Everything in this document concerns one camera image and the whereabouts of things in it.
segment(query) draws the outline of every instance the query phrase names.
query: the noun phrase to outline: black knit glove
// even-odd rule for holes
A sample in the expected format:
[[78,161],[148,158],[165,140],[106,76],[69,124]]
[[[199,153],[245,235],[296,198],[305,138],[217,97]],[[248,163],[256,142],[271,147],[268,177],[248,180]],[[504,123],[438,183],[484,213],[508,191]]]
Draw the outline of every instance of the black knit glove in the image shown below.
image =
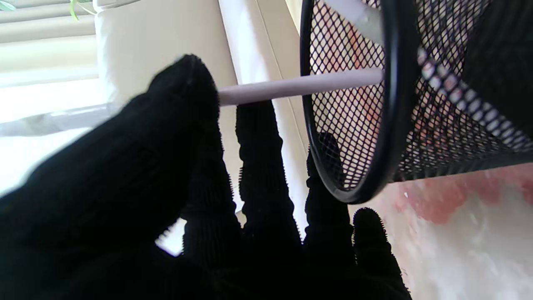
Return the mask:
[[185,56],[117,116],[42,163],[0,199],[0,298],[176,289],[175,262],[154,241],[179,217],[198,145],[218,117],[209,71]]

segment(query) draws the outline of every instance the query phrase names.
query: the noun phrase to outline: black rim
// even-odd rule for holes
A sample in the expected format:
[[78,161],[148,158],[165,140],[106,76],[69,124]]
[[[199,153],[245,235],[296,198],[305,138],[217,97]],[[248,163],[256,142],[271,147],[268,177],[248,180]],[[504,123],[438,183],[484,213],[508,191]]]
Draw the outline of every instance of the black rim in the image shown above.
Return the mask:
[[[300,31],[300,72],[311,73],[310,39],[315,0],[304,0]],[[392,178],[406,148],[407,134],[412,128],[410,115],[414,108],[413,95],[419,68],[416,50],[419,38],[416,12],[410,0],[381,0],[385,35],[385,91],[382,98],[382,118],[374,156],[366,174],[355,188],[341,189],[329,175],[324,164],[317,127],[314,122],[312,95],[303,96],[303,108],[310,151],[317,170],[328,190],[345,203],[364,203],[377,194]]]

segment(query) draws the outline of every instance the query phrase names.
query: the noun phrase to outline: white rod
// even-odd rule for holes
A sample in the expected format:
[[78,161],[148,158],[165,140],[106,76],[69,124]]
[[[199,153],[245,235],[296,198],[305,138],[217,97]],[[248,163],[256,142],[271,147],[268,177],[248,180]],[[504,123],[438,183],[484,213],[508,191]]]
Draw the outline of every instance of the white rod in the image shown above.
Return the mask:
[[302,76],[294,79],[234,85],[219,90],[220,104],[239,105],[276,98],[309,95],[333,90],[379,84],[383,70],[355,69],[337,73]]

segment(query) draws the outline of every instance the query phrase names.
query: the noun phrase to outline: pink surface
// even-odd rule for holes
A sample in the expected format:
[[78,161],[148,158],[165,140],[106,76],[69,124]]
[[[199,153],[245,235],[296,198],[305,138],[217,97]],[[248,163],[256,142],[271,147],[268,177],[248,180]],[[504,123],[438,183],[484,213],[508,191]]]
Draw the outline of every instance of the pink surface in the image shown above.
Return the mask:
[[533,298],[533,164],[389,184],[368,204],[413,299]]

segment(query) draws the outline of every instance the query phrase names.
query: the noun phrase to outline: white window blind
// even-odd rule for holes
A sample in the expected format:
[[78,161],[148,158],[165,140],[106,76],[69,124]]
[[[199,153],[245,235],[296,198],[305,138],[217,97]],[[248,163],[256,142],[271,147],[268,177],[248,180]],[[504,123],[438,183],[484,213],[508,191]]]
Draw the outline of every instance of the white window blind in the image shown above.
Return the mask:
[[76,21],[69,0],[11,3],[0,12],[0,88],[98,78],[94,16],[77,7]]

